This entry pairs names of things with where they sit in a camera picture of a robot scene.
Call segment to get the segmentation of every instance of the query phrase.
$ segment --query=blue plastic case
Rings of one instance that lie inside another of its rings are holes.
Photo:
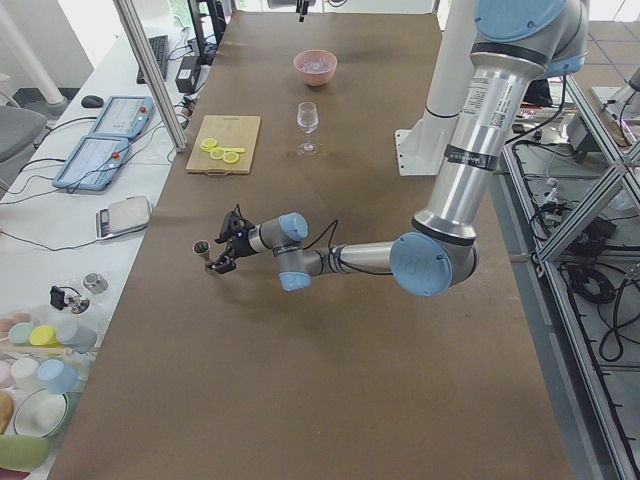
[[[109,97],[91,129],[91,135],[133,140],[153,115],[151,97]]]
[[[126,138],[103,135],[82,137],[53,179],[56,188],[104,190],[120,171],[129,151]]]

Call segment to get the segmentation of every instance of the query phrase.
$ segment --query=black box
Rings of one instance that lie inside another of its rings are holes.
[[[176,75],[176,86],[180,93],[193,93],[196,91],[198,78],[200,77],[200,65],[197,57],[183,57],[180,69]]]

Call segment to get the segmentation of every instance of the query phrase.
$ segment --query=wine glass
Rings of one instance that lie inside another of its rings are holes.
[[[311,143],[311,132],[318,128],[318,109],[313,102],[302,102],[298,105],[298,126],[307,134],[307,141],[298,146],[298,154],[314,155],[318,146]]]

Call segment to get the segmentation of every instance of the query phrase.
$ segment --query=office chair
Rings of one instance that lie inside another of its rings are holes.
[[[0,164],[33,143],[47,124],[47,118],[24,108],[0,106]],[[0,184],[9,187],[0,177]]]

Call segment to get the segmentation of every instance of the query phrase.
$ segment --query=black label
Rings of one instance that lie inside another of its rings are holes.
[[[493,172],[498,166],[498,157],[494,155],[470,152],[453,145],[447,145],[444,150],[444,156],[447,157],[448,162],[469,165],[470,167],[481,168],[490,172]]]

